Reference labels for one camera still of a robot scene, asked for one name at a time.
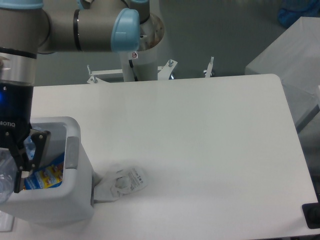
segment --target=white tabletop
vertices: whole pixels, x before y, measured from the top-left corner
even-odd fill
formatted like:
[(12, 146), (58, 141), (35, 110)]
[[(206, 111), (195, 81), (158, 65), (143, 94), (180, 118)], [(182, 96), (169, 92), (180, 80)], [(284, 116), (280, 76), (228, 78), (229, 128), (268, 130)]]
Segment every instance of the white tabletop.
[(1, 239), (250, 240), (320, 233), (308, 229), (303, 216), (302, 204), (317, 198), (275, 75), (36, 87), (32, 116), (75, 118), (98, 173), (135, 160), (149, 185), (96, 204), (90, 220), (55, 226), (16, 220)]

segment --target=light blue joint cap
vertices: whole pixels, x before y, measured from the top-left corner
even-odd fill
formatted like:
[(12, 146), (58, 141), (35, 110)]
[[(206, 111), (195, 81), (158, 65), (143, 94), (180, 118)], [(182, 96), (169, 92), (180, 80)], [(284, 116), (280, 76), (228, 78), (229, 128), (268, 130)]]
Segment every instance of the light blue joint cap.
[(43, 0), (0, 0), (3, 9), (29, 10), (42, 9), (43, 6)]
[(140, 19), (136, 10), (125, 8), (115, 20), (111, 35), (113, 52), (136, 51), (140, 44)]
[(135, 4), (146, 4), (149, 0), (131, 0)]
[(76, 0), (76, 2), (78, 4), (78, 7), (79, 7), (80, 10), (84, 10), (85, 9), (80, 0)]

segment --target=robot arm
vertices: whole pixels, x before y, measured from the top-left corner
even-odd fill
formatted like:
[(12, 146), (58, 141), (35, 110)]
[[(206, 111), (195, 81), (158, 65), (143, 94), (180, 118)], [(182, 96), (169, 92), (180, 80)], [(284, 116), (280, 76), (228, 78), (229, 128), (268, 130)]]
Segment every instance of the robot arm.
[[(14, 192), (22, 171), (39, 167), (50, 133), (30, 124), (37, 53), (57, 51), (135, 51), (140, 20), (122, 0), (79, 0), (87, 9), (44, 12), (43, 0), (0, 2), (0, 149), (9, 149), (17, 165)], [(36, 150), (26, 154), (31, 136)]]

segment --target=blue object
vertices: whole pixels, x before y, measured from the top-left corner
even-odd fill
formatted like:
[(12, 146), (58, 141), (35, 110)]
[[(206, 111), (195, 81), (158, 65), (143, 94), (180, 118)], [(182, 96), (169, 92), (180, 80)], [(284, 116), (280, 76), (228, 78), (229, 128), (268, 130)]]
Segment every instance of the blue object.
[(76, 0), (76, 2), (78, 3), (78, 7), (79, 7), (80, 10), (84, 10), (85, 9), (84, 6), (81, 3), (81, 0)]
[(134, 2), (136, 4), (146, 4), (149, 2), (149, 0), (131, 0), (131, 2)]
[(282, 0), (278, 21), (289, 28), (300, 17), (315, 17), (320, 10), (320, 0)]
[(43, 0), (0, 0), (0, 8), (3, 9), (41, 9), (44, 6)]
[(111, 35), (113, 52), (136, 51), (140, 43), (140, 19), (136, 10), (125, 8), (115, 20)]

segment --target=gray floor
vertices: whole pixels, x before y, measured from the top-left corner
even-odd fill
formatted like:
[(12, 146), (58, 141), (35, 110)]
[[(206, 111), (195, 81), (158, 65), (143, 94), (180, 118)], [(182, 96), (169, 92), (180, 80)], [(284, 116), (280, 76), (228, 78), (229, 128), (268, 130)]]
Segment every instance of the gray floor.
[[(152, 0), (165, 25), (158, 65), (178, 61), (176, 77), (202, 77), (214, 56), (216, 76), (243, 75), (245, 66), (285, 29), (277, 21), (281, 0)], [(45, 9), (75, 9), (76, 0), (44, 0)], [(84, 84), (92, 71), (120, 69), (115, 53), (39, 55), (36, 86)]]

